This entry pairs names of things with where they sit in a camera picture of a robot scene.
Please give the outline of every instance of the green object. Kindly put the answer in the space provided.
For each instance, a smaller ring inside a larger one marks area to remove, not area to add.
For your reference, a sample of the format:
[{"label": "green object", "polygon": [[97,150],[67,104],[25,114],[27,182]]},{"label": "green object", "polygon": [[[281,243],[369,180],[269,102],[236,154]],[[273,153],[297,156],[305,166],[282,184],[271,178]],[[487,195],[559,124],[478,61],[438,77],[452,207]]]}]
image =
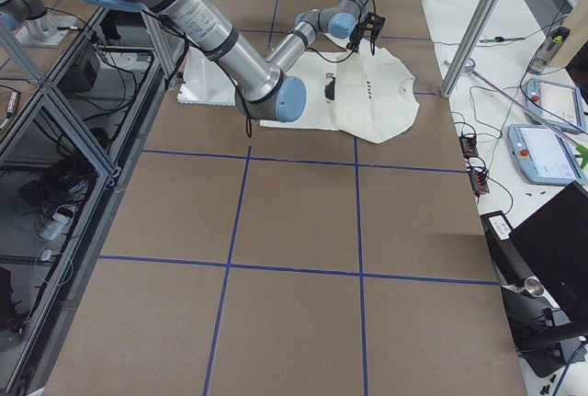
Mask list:
[{"label": "green object", "polygon": [[588,165],[588,148],[586,148],[584,145],[578,145],[576,147],[576,151],[580,153],[580,156],[582,157],[582,163],[580,164],[580,167],[583,169],[586,167],[586,165]]}]

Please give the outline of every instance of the cardboard table surface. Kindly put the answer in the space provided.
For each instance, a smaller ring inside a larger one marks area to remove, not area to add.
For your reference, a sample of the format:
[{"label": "cardboard table surface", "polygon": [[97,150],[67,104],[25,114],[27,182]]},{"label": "cardboard table surface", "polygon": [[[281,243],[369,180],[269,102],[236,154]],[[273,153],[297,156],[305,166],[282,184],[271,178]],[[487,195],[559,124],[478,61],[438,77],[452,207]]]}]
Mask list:
[{"label": "cardboard table surface", "polygon": [[[337,0],[215,1],[266,54]],[[46,395],[526,394],[421,1],[377,3],[415,125],[248,140],[168,93]]]}]

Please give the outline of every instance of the white table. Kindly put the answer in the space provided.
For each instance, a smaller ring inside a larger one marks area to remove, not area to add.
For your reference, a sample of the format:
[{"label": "white table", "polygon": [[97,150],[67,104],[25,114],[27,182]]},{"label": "white table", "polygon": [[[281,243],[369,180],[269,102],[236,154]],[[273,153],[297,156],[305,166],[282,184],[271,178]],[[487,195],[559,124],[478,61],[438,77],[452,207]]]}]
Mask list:
[{"label": "white table", "polygon": [[[423,0],[424,12],[432,40],[446,44],[459,43],[479,1]],[[539,30],[539,25],[524,0],[500,0],[482,32],[482,38],[493,39],[497,36],[504,38],[526,37],[537,30]],[[501,88],[518,86],[533,53],[544,38],[543,32],[540,31],[526,40],[514,42],[510,45],[497,45],[492,48],[477,47],[472,54],[472,58],[477,63],[476,70]],[[444,61],[452,61],[457,48],[457,45],[435,44],[435,54],[442,75],[447,72]],[[528,74],[524,82],[531,77],[532,75]],[[571,84],[571,79],[565,70],[546,75],[545,79],[552,82]],[[464,74],[449,99],[451,108],[454,112],[462,114],[465,120],[474,126],[478,134],[490,133],[496,135],[496,130],[481,125],[474,119],[474,109],[469,97],[469,89],[474,85],[487,87],[473,75]],[[507,127],[514,123],[529,123],[521,108],[512,106],[509,113],[511,103],[505,97],[480,89],[473,89],[472,91],[477,118],[483,122],[498,129],[502,125]],[[514,95],[515,92],[515,89],[509,90],[511,95]],[[461,120],[459,114],[454,115],[454,117],[456,121]],[[457,125],[457,129],[460,132],[461,125]],[[465,127],[464,132],[470,132],[468,127]],[[480,136],[478,138],[478,150],[482,159],[491,168],[490,176],[508,188],[513,196],[514,205],[508,214],[508,219],[516,227],[560,192],[562,187],[528,184],[515,165],[505,136],[506,129],[503,129],[503,138],[498,141],[489,136]],[[588,136],[586,135],[574,135],[573,137],[584,144],[588,144]],[[508,194],[492,181],[489,183],[490,194],[480,198],[478,205],[480,214],[499,209],[508,210],[510,207]],[[525,375],[529,395],[538,394],[543,385],[549,384],[548,377],[546,379],[538,378],[524,359],[521,360],[521,368]],[[555,385],[551,383],[551,392],[554,389]],[[559,396],[583,395],[586,394],[586,389],[588,389],[588,363],[574,364],[570,367],[560,388]]]}]

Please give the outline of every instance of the metal rod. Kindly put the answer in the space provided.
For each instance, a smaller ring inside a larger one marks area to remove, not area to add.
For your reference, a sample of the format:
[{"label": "metal rod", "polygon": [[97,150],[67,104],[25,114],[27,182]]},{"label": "metal rod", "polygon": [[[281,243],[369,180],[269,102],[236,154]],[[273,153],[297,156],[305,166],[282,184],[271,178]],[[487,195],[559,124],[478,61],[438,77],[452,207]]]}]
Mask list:
[{"label": "metal rod", "polygon": [[516,103],[520,108],[523,109],[523,111],[525,111],[526,114],[528,114],[529,116],[531,116],[533,119],[535,119],[537,122],[539,122],[544,127],[546,127],[549,130],[553,131],[553,133],[556,136],[558,136],[559,138],[561,138],[564,141],[567,141],[567,142],[571,143],[575,147],[580,146],[580,144],[577,141],[575,141],[571,137],[568,137],[566,134],[564,134],[563,132],[561,132],[561,130],[558,130],[556,127],[554,127],[553,125],[551,125],[545,119],[541,118],[538,114],[536,114],[532,110],[530,110],[523,102],[515,99],[514,97],[512,97],[511,95],[509,95],[508,93],[506,93],[504,90],[502,90],[502,88],[500,88],[499,86],[496,86],[495,84],[493,84],[492,82],[490,82],[488,79],[486,79],[484,76],[482,76],[481,74],[479,74],[477,71],[472,70],[471,73],[474,76],[476,76],[478,79],[482,80],[482,82],[484,82],[486,85],[491,86],[498,93],[500,93],[504,97],[508,98],[511,102]]},{"label": "metal rod", "polygon": [[516,346],[520,350],[531,350],[534,348],[547,347],[566,339],[586,336],[587,334],[588,319],[583,318],[542,332],[533,332],[521,340],[516,341]]},{"label": "metal rod", "polygon": [[175,64],[169,44],[165,41],[164,31],[162,30],[159,21],[146,16],[143,12],[141,12],[141,16],[145,28],[147,29],[147,33],[149,34],[149,38],[151,38],[159,63],[164,69],[165,77],[170,79],[169,87],[173,88],[175,86],[175,76],[172,76],[172,73],[174,72]]},{"label": "metal rod", "polygon": [[484,29],[484,26],[492,14],[497,2],[498,0],[480,0],[478,3],[478,8],[476,8],[474,16],[469,22],[466,33],[459,43],[458,51],[447,71],[445,80],[443,81],[443,84],[441,84],[439,90],[439,95],[441,97],[447,98],[451,95],[451,92],[458,83],[459,74],[463,70],[466,61],[480,39],[481,31]]},{"label": "metal rod", "polygon": [[0,24],[0,46],[4,47],[10,59],[17,63],[20,69],[27,75],[31,82],[40,84],[43,80],[43,72],[33,62],[27,51],[20,45],[17,38],[8,31],[3,24]]}]

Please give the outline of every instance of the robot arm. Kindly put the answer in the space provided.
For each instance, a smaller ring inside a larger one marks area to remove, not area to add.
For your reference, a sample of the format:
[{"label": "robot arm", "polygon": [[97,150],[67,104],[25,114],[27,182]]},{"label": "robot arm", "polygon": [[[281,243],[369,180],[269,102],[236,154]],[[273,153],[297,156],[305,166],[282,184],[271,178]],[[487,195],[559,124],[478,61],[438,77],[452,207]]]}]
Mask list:
[{"label": "robot arm", "polygon": [[53,16],[40,0],[0,0],[0,20],[9,30],[26,22],[28,33],[37,40],[57,33]]},{"label": "robot arm", "polygon": [[366,0],[341,0],[338,7],[302,14],[298,24],[264,59],[212,0],[85,0],[97,6],[139,12],[147,6],[170,17],[239,86],[237,106],[254,119],[289,122],[306,104],[304,83],[285,72],[316,36],[344,38],[364,16]]},{"label": "robot arm", "polygon": [[296,27],[267,56],[283,71],[290,69],[320,34],[348,39],[356,25],[366,18],[366,0],[340,0],[337,7],[312,10],[298,16]]}]

